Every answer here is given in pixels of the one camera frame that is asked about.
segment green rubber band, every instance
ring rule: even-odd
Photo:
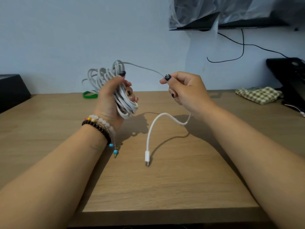
[[[92,92],[89,92],[89,91],[84,92],[84,93],[83,93],[83,97],[84,97],[85,99],[95,99],[95,98],[97,98],[97,96],[98,96],[98,94],[93,94],[93,95],[88,95],[88,96],[86,96],[86,95],[89,94],[89,93],[92,94]]]

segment forearm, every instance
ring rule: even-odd
[[[4,228],[60,228],[73,215],[105,137],[82,128],[0,192]]]
[[[304,228],[304,159],[219,107],[202,119],[269,216],[283,228]]]

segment wall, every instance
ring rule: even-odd
[[[281,57],[221,36],[214,50],[209,32],[170,32],[169,0],[1,0],[0,73],[19,73],[31,93],[82,92],[89,68],[116,59],[163,74],[200,74],[208,89],[278,86],[266,58]],[[223,34],[242,42],[240,30]],[[245,30],[246,43],[305,58],[304,32],[287,28]],[[167,90],[156,73],[127,65],[136,91]]]

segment hand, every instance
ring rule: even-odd
[[[115,131],[118,131],[124,119],[119,115],[116,110],[116,102],[113,97],[113,93],[115,92],[118,85],[124,83],[126,86],[126,94],[131,101],[138,102],[138,98],[135,97],[132,92],[132,88],[130,87],[132,84],[125,80],[125,76],[116,76],[111,80],[107,81],[105,85],[101,88],[98,93],[98,102],[93,112],[94,115],[97,115],[104,120],[106,120]]]
[[[183,105],[195,118],[198,119],[202,111],[215,106],[199,75],[178,71],[166,75],[165,78],[160,80],[160,83],[167,83],[168,91],[174,100]]]

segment white cord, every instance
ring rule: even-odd
[[[299,110],[296,106],[293,106],[293,105],[290,105],[290,104],[284,104],[284,105],[285,105],[285,106],[289,106],[289,107],[293,107],[293,108],[297,109],[297,110],[300,112],[300,114],[301,114],[303,117],[305,117],[305,113],[302,112],[301,110]]]
[[[81,83],[83,84],[83,82],[85,80],[88,80],[90,82],[90,84],[93,86],[94,92],[98,93],[99,90],[102,88],[102,86],[104,86],[104,84],[108,80],[110,80],[113,77],[119,75],[122,71],[125,71],[124,64],[130,64],[130,65],[134,65],[134,66],[146,69],[146,70],[154,71],[154,72],[158,73],[159,75],[161,75],[162,78],[164,78],[164,76],[161,73],[159,73],[159,72],[157,72],[153,69],[138,66],[138,65],[135,65],[135,64],[130,63],[130,62],[122,62],[121,60],[116,60],[112,65],[112,69],[106,69],[106,68],[103,68],[103,67],[100,68],[100,69],[94,69],[94,68],[89,69],[88,78],[83,79]],[[127,119],[130,116],[135,114],[136,110],[138,109],[138,104],[129,100],[129,98],[128,98],[126,92],[125,92],[125,89],[126,89],[126,86],[124,84],[121,84],[116,89],[116,91],[113,95],[114,95],[114,99],[117,103],[117,105],[116,105],[117,111],[119,112],[121,117],[123,117],[124,119]],[[145,151],[145,162],[146,162],[147,166],[149,166],[149,160],[150,160],[150,153],[149,153],[150,134],[151,134],[151,131],[152,131],[153,126],[154,126],[155,122],[157,121],[157,119],[159,117],[163,116],[163,115],[169,116],[171,119],[173,119],[175,122],[177,122],[180,125],[186,125],[189,122],[189,119],[191,118],[191,114],[190,114],[187,121],[185,123],[182,123],[168,113],[161,113],[160,115],[158,115],[154,119],[154,121],[152,122],[152,125],[151,125],[151,127],[148,131],[148,136],[147,136],[146,151]]]

